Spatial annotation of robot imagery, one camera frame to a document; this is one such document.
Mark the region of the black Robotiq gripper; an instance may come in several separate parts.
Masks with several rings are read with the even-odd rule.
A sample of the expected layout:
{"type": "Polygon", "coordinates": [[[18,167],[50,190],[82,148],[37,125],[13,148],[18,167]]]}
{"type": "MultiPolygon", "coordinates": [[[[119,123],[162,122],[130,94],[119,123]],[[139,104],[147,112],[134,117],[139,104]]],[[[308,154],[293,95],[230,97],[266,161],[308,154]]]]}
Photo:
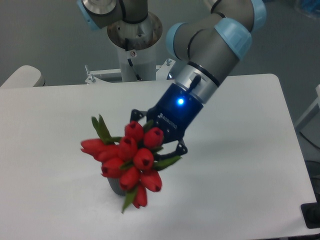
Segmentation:
{"type": "Polygon", "coordinates": [[[154,127],[163,131],[165,144],[178,141],[174,151],[167,154],[155,154],[154,160],[160,162],[188,153],[188,148],[182,138],[202,108],[201,102],[173,83],[156,105],[148,111],[133,109],[129,122],[139,122],[146,117],[148,121],[153,120],[154,127]]]}

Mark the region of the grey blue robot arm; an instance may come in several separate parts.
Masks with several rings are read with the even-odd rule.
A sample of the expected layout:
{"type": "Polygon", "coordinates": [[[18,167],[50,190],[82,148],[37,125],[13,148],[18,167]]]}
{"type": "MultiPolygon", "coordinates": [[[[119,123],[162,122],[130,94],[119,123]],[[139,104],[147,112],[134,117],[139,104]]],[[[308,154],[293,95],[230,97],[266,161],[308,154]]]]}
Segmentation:
{"type": "MultiPolygon", "coordinates": [[[[107,29],[116,46],[124,82],[154,81],[154,46],[163,27],[145,0],[79,0],[77,5],[92,29],[107,29]]],[[[164,133],[164,142],[177,141],[174,152],[155,159],[187,153],[185,130],[203,105],[243,59],[252,44],[252,32],[266,22],[261,0],[211,0],[210,15],[196,23],[177,23],[166,35],[166,47],[186,66],[158,103],[148,111],[134,109],[131,119],[146,118],[164,133]]]]}

